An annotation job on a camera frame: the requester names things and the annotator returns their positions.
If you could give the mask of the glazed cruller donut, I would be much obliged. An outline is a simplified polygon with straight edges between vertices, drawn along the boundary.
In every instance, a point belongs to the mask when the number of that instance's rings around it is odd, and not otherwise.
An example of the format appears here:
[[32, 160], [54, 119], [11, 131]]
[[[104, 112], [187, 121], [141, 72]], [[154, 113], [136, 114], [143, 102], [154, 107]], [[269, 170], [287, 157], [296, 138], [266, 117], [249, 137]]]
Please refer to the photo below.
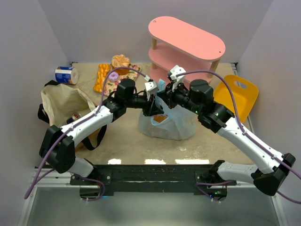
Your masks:
[[154, 121], [155, 124], [160, 124], [163, 121], [165, 121], [167, 118], [168, 117], [166, 115], [158, 114], [158, 115], [153, 116], [153, 121]]

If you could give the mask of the blue printed plastic bag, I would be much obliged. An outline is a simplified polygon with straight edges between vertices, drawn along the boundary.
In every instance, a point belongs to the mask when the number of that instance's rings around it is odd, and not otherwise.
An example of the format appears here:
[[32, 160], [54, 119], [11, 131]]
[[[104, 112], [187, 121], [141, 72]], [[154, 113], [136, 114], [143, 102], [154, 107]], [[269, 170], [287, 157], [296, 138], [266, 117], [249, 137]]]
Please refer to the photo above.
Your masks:
[[185, 140], [195, 134], [194, 114], [187, 109], [176, 106], [170, 109], [159, 97], [155, 97], [157, 107], [162, 107], [168, 118], [160, 124], [155, 124], [153, 116], [140, 113], [138, 129], [149, 137], [162, 139]]

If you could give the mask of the silver drink can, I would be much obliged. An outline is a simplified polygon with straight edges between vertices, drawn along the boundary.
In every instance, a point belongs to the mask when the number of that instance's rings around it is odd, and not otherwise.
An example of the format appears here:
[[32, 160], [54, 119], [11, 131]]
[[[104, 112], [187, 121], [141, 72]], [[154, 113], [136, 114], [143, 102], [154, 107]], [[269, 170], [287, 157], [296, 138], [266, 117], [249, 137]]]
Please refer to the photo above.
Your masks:
[[81, 115], [80, 113], [73, 113], [67, 120], [66, 120], [66, 123], [67, 124], [70, 124], [72, 122], [75, 122], [77, 121], [78, 119], [81, 118]]

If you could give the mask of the brown paper tote bag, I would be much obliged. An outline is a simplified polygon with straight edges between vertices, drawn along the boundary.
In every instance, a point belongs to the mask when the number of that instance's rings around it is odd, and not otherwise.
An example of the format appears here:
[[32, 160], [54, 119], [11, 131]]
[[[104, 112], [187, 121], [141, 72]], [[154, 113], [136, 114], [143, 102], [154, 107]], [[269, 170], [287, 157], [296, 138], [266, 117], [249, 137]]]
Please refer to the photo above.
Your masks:
[[40, 94], [42, 103], [39, 105], [38, 118], [51, 126], [67, 125], [66, 120], [73, 113], [80, 113], [83, 117], [97, 107], [81, 89], [54, 80], [46, 83]]

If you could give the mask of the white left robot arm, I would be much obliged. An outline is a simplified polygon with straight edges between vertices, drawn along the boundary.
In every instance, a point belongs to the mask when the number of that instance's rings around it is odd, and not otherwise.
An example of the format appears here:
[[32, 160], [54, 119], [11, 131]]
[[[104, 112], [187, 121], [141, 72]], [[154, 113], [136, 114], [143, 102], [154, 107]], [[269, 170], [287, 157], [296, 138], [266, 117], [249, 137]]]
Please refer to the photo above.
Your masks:
[[107, 97], [92, 112], [60, 128], [53, 125], [47, 129], [39, 152], [42, 164], [48, 163], [58, 173], [88, 177], [94, 170], [93, 164], [76, 157], [75, 147], [96, 130], [106, 130], [107, 125], [124, 115], [128, 108], [142, 109], [147, 116], [162, 114], [155, 104], [157, 90], [156, 82], [149, 80], [143, 95], [139, 95], [135, 93], [135, 82], [123, 79], [114, 96]]

